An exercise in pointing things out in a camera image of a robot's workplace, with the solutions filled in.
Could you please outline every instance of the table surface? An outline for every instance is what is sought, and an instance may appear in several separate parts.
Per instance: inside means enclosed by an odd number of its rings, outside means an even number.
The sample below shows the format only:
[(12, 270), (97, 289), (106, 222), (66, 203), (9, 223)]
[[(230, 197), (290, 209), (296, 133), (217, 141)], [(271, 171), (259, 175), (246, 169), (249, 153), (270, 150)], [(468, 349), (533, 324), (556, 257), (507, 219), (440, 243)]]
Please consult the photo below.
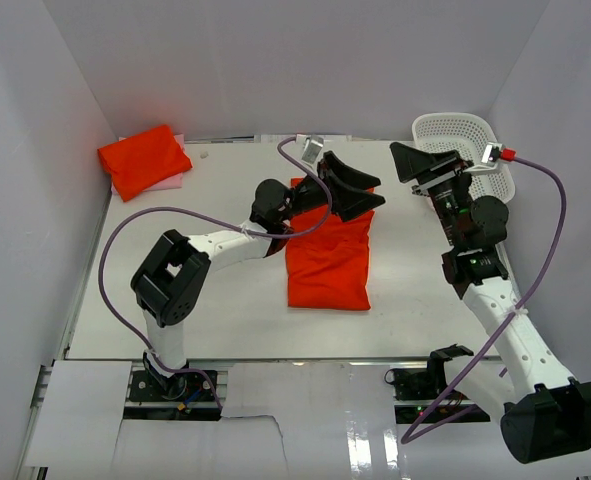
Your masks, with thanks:
[[(460, 343), (477, 350), (487, 336), (442, 275), (449, 249), (437, 216), (409, 185), (397, 180), (389, 142), (333, 142), (328, 147), (357, 169), (379, 176), (386, 198), (370, 232), (368, 312), (287, 307), (284, 252), (215, 272), (185, 320), (190, 359), (388, 358), (426, 356)], [(287, 150), (297, 155), (300, 146)], [(255, 187), (265, 178), (288, 183), (298, 170), (274, 144), (187, 144), (194, 168), (177, 190), (145, 192), (128, 203), (110, 202), (67, 358), (138, 359), (143, 345), (104, 305), (97, 286), (99, 256), (115, 227), (153, 206), (193, 209), (239, 224), (248, 217)], [(174, 213), (145, 215), (117, 237), (107, 261), (107, 292), (116, 308), (145, 331), (130, 279), (159, 236), (219, 229)]]

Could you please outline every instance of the white wall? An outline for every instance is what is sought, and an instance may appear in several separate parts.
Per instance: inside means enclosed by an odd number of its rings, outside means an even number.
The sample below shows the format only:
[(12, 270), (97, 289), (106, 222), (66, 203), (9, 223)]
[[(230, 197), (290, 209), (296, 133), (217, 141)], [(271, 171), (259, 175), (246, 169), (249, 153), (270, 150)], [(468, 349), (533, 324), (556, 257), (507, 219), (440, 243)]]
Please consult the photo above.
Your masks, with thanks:
[[(518, 155), (554, 169), (568, 189), (568, 220), (548, 278), (529, 303), (543, 336), (582, 381), (591, 380), (591, 1), (553, 0), (493, 106), (490, 120)], [(553, 233), (558, 195), (526, 167), (509, 223), (522, 289)]]
[(106, 198), (114, 135), (40, 0), (0, 0), (0, 480), (12, 477)]
[(548, 0), (45, 0), (118, 135), (408, 137), (487, 113)]

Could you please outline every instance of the white laundry basket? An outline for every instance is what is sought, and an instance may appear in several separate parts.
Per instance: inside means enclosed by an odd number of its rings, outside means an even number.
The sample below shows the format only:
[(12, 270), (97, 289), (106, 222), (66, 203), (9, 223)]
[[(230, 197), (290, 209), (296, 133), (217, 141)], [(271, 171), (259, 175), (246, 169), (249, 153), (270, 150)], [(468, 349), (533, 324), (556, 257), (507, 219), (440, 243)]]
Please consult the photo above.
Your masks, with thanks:
[[(496, 142), (486, 121), (469, 113), (430, 113), (413, 122), (415, 148), (430, 153), (457, 150), (462, 158), (480, 163), (488, 142)], [(515, 183), (508, 167), (502, 164), (499, 173), (473, 178), (473, 198), (493, 195), (504, 203), (515, 195)]]

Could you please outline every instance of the folded orange cloth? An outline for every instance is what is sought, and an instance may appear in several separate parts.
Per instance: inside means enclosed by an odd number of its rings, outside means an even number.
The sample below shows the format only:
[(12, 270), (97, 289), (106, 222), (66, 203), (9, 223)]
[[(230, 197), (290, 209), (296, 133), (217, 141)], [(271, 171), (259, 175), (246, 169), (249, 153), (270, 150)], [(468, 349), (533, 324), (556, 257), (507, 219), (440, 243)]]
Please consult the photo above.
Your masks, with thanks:
[[(301, 179), (294, 178), (295, 186)], [(316, 225), (326, 206), (291, 220), (296, 232)], [(343, 223), (329, 217), (315, 232), (286, 244), (288, 306), (370, 310), (368, 281), (368, 231), (374, 212)]]
[(125, 202), (165, 178), (193, 167), (168, 125), (111, 143), (97, 153)]

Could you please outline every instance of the red connector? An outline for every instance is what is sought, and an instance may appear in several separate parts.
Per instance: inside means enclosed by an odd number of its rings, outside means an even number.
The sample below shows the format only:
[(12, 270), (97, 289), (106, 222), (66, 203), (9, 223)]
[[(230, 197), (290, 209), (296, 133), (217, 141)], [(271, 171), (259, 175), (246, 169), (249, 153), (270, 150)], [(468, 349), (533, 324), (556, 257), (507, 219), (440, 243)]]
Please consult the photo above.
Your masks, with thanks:
[(499, 154), (499, 158), (501, 158), (502, 160), (506, 160), (507, 162), (512, 162), (515, 158), (515, 150), (505, 148), (504, 150), (502, 150), (502, 153)]

